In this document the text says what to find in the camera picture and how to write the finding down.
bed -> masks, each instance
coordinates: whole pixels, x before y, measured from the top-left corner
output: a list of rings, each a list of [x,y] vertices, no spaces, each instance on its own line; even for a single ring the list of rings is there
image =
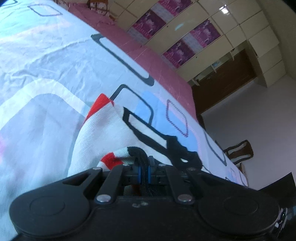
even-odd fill
[[[76,138],[101,93],[196,151],[203,171],[247,185],[198,124],[183,79],[85,5],[69,11],[80,19],[50,0],[0,7],[0,240],[16,234],[8,213],[14,198],[67,176]]]

folded fabric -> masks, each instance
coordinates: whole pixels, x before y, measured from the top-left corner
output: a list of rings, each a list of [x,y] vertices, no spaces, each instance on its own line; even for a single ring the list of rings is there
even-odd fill
[[[160,133],[101,94],[78,134],[68,176],[92,167],[108,171],[118,164],[133,163],[128,147],[139,147],[156,163],[174,165],[180,171],[202,167],[197,152],[188,151],[177,137]]]

